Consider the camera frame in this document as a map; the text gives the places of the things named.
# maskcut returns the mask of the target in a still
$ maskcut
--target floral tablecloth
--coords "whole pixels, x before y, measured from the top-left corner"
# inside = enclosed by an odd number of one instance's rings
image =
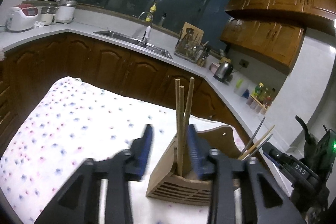
[[[0,187],[25,224],[34,223],[68,177],[88,157],[104,160],[154,127],[144,180],[130,183],[135,224],[207,221],[208,208],[146,198],[149,176],[176,134],[172,109],[123,97],[78,79],[58,80],[19,128],[0,160]],[[222,123],[190,117],[198,130]],[[244,147],[234,130],[239,149]]]

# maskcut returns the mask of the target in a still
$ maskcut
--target stainless steel kettle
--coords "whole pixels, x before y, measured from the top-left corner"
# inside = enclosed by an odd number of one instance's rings
[[[227,79],[227,77],[231,74],[232,70],[233,65],[227,61],[224,61],[218,67],[213,77],[218,81],[224,82]]]

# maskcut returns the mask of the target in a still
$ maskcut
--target kitchen sink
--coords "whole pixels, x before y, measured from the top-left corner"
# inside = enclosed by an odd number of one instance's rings
[[[141,40],[139,39],[135,39],[133,37],[129,37],[128,35],[122,34],[122,33],[118,33],[118,32],[112,32],[112,31],[99,31],[99,32],[93,32],[96,34],[101,34],[104,35],[106,37],[110,37],[110,38],[114,38],[114,39],[118,39],[121,41],[125,41],[134,45],[138,45]]]
[[[140,46],[142,48],[145,48],[145,49],[147,49],[151,52],[154,52],[154,53],[162,55],[164,57],[173,59],[171,57],[169,51],[167,51],[165,49],[162,49],[162,48],[159,48],[159,47],[156,47],[152,44],[146,43],[146,42],[141,41],[139,39],[129,37],[128,35],[125,35],[125,34],[122,34],[122,33],[113,32],[113,31],[99,31],[99,32],[93,32],[93,33],[104,35],[106,37],[114,38],[114,39],[121,40],[121,41],[124,41],[124,42],[128,42],[128,43],[131,43],[131,44],[134,44],[134,45],[138,45],[138,46]]]

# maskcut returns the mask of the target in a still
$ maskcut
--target white countertop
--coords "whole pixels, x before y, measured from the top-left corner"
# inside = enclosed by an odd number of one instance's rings
[[[217,93],[217,95],[221,98],[221,100],[225,103],[225,105],[229,108],[229,110],[236,117],[236,119],[239,121],[241,126],[244,128],[244,130],[248,133],[250,137],[253,135],[253,133],[259,126],[260,118],[253,110],[251,110],[251,108],[248,105],[246,105],[246,99],[239,97],[233,92],[234,83],[225,85],[219,82],[213,77],[213,73],[210,70],[208,70],[207,68],[200,68],[194,63],[179,58],[178,56],[175,56],[174,53],[171,52],[171,49],[168,50],[170,50],[170,54],[172,55],[173,59],[169,59],[161,55],[155,54],[137,45],[133,45],[127,42],[119,41],[113,38],[108,38],[103,35],[93,33],[100,30],[104,29],[82,23],[72,22],[71,24],[57,23],[55,25],[45,26],[42,28],[35,28],[24,32],[5,31],[0,32],[0,47],[3,48],[3,51],[6,52],[26,42],[30,42],[39,38],[63,32],[77,33],[80,35],[85,35],[87,37],[92,37],[95,39],[106,41],[151,56],[153,58],[164,61],[168,64],[174,65],[176,67],[179,67],[183,70],[189,71],[197,76],[204,78],[207,81],[207,83],[209,83],[209,85],[213,88],[213,90]],[[268,128],[263,124],[255,138],[255,141],[259,139],[264,133],[266,133],[267,130]],[[276,141],[275,136],[273,136],[269,141],[278,149],[283,151],[283,149]],[[267,159],[266,157],[264,158],[272,174],[274,175],[276,181],[279,183],[279,185],[283,188],[283,190],[287,194],[290,193],[291,192],[290,182],[279,173],[278,169],[273,165],[273,163],[271,163],[269,159]]]

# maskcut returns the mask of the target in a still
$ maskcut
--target power outlet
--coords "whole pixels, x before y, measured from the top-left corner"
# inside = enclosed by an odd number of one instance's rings
[[[243,68],[247,68],[247,66],[249,65],[249,62],[244,59],[241,59],[239,61],[239,65],[241,65]]]

